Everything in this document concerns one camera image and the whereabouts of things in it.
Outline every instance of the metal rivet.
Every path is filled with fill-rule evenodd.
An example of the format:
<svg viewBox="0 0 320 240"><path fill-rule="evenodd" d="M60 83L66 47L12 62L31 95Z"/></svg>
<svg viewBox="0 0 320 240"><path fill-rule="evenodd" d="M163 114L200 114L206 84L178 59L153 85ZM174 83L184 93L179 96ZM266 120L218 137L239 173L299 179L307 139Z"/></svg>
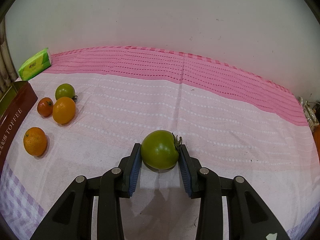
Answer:
<svg viewBox="0 0 320 240"><path fill-rule="evenodd" d="M81 183L84 181L84 176L78 176L76 177L76 182Z"/></svg>
<svg viewBox="0 0 320 240"><path fill-rule="evenodd" d="M236 177L236 182L244 183L244 178L242 178L241 176L237 176Z"/></svg>
<svg viewBox="0 0 320 240"><path fill-rule="evenodd" d="M201 174L208 174L209 173L209 170L207 168L201 168L199 171Z"/></svg>
<svg viewBox="0 0 320 240"><path fill-rule="evenodd" d="M121 169L120 169L119 167L115 167L115 168L113 168L113 169L111 170L111 172L112 172L113 174L118 174L118 173L121 172Z"/></svg>

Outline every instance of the pink tablecloth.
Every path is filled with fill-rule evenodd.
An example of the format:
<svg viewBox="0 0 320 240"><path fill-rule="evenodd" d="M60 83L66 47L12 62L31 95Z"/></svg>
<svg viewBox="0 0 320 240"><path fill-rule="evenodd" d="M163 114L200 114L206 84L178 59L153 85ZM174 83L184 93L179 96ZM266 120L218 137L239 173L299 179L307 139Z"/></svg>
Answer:
<svg viewBox="0 0 320 240"><path fill-rule="evenodd" d="M39 100L54 99L60 84L72 84L77 114L59 126L41 118L35 105L12 143L0 211L20 239L30 238L77 175L102 175L158 129L181 135L190 155L219 176L244 176L291 239L312 223L319 209L319 159L287 89L210 58L155 48L88 48L52 60L30 83ZM23 148L33 126L49 138L41 158ZM126 239L195 237L199 201L184 192L177 167L155 173L143 165L136 192L121 206Z"/></svg>

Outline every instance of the wall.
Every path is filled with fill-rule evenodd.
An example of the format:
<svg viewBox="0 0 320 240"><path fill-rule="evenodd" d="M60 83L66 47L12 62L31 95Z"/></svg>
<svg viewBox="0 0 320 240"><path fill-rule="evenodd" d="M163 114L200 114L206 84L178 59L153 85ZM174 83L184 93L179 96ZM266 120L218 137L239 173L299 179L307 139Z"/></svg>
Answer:
<svg viewBox="0 0 320 240"><path fill-rule="evenodd" d="M6 27L16 68L44 47L158 47L212 57L320 99L320 26L303 0L16 0Z"/></svg>

